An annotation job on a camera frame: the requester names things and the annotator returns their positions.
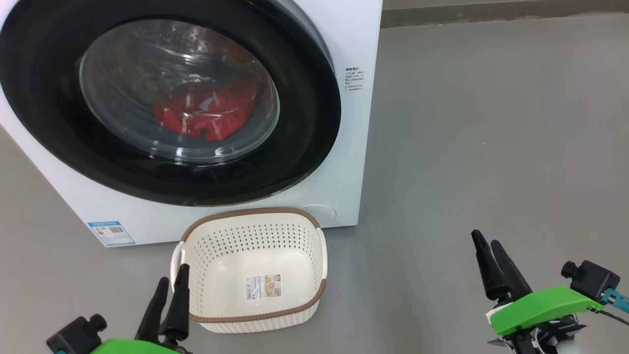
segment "blue connector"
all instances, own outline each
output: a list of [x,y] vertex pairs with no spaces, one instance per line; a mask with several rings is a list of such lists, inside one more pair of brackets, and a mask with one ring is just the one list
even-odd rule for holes
[[603,301],[617,309],[621,309],[629,314],[629,299],[612,288],[605,290]]

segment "white washing machine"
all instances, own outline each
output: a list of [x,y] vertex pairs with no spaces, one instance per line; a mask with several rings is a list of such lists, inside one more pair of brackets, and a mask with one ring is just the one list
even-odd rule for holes
[[105,246],[355,225],[382,0],[0,0],[0,123]]

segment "basket handle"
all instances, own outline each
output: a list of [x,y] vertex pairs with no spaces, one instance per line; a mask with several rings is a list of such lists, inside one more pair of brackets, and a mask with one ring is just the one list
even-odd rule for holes
[[170,289],[175,292],[175,280],[177,279],[177,271],[179,266],[184,263],[183,257],[181,258],[181,263],[179,262],[179,255],[182,253],[182,247],[186,243],[181,241],[175,247],[175,250],[172,252],[172,258],[170,259]]
[[325,242],[325,236],[323,235],[323,230],[320,227],[317,228],[319,232],[319,241],[321,242],[321,258],[323,258],[323,269],[321,271],[321,278],[328,278],[328,246]]

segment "red clothing inside washing machine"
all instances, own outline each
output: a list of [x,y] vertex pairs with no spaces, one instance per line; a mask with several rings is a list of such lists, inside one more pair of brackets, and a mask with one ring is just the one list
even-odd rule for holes
[[185,83],[153,102],[155,118],[173,132],[222,141],[246,124],[255,107],[257,85],[253,75],[224,85]]

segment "white plastic basket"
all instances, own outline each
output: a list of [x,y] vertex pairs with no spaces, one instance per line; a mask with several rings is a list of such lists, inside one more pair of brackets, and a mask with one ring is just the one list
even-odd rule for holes
[[205,217],[175,247],[171,284],[183,263],[190,266],[190,318],[217,333],[306,322],[328,274],[323,231],[312,215],[295,208]]

